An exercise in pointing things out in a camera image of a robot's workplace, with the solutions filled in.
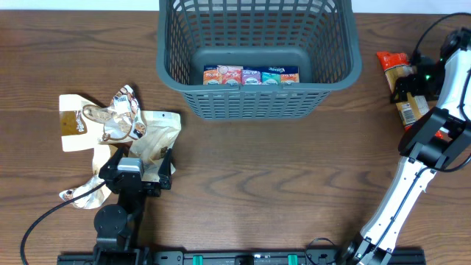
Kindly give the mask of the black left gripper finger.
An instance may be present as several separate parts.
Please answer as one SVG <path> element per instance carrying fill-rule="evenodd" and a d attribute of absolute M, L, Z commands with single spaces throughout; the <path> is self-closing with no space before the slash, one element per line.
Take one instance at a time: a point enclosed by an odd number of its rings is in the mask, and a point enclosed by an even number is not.
<path fill-rule="evenodd" d="M 170 190 L 171 189 L 171 154 L 172 154 L 172 149 L 168 149 L 163 156 L 162 163 L 160 165 L 160 168 L 158 170 L 158 176 L 159 176 L 159 184 L 160 188 L 164 190 Z"/>
<path fill-rule="evenodd" d="M 118 164 L 122 159 L 123 154 L 124 147 L 118 148 L 111 158 L 101 167 L 99 176 L 114 176 L 118 171 Z"/>

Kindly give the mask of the orange pasta bag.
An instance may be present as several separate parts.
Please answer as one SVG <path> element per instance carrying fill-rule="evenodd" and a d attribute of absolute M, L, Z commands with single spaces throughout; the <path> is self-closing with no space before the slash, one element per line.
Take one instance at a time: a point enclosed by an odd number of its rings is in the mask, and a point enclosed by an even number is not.
<path fill-rule="evenodd" d="M 376 52 L 376 55 L 386 76 L 391 94 L 399 77 L 407 77 L 415 73 L 415 69 L 409 63 L 405 53 Z M 391 104 L 397 108 L 405 131 L 430 110 L 428 100 L 424 96 L 408 95 L 406 102 Z"/>

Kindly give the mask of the multicolour tissue pack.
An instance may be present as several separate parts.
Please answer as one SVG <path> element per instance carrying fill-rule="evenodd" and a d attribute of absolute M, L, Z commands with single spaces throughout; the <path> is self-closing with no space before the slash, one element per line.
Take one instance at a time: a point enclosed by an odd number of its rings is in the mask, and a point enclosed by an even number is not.
<path fill-rule="evenodd" d="M 204 85 L 279 85 L 300 82 L 296 66 L 205 66 Z"/>

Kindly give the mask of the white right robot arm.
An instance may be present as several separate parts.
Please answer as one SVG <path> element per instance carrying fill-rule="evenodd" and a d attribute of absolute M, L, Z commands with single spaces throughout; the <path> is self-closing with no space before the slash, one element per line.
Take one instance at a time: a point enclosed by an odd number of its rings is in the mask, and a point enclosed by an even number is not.
<path fill-rule="evenodd" d="M 437 62 L 415 49 L 413 74 L 394 78 L 391 102 L 408 125 L 398 146 L 400 161 L 385 197 L 372 218 L 345 248 L 312 248 L 289 264 L 424 264 L 421 249 L 397 249 L 396 241 L 411 209 L 439 172 L 454 172 L 470 160 L 452 162 L 470 145 L 470 30 L 451 32 Z"/>

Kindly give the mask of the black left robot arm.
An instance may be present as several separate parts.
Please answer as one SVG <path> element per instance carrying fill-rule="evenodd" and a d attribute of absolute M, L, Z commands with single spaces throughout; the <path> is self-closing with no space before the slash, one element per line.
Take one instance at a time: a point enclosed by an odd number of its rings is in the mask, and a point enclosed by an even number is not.
<path fill-rule="evenodd" d="M 138 232 L 147 197 L 161 194 L 159 183 L 142 180 L 144 163 L 127 158 L 127 148 L 119 148 L 99 171 L 99 178 L 118 201 L 102 207 L 93 224 L 97 232 L 93 265 L 150 265 L 148 247 L 138 247 Z"/>

